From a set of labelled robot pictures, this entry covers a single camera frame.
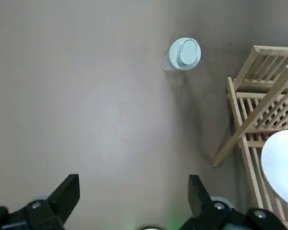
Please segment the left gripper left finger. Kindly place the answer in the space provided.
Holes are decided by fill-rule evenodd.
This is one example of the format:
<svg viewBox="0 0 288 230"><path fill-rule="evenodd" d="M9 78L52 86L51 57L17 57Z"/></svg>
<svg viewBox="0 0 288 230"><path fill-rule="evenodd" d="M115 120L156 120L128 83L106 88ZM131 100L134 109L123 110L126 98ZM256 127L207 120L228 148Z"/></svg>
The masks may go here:
<svg viewBox="0 0 288 230"><path fill-rule="evenodd" d="M68 175L47 197L10 213L0 206L0 230L63 230L80 199L78 174Z"/></svg>

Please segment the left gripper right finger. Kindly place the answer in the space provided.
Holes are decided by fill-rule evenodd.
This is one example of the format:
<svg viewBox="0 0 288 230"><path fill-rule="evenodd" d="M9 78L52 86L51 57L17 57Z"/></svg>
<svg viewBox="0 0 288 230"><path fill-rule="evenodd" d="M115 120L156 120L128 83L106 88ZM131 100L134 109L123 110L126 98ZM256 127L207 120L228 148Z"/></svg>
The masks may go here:
<svg viewBox="0 0 288 230"><path fill-rule="evenodd" d="M192 216L183 230L286 230L287 227L272 212L250 208L245 214L230 208L223 201L211 199L198 175L189 175L188 202Z"/></svg>

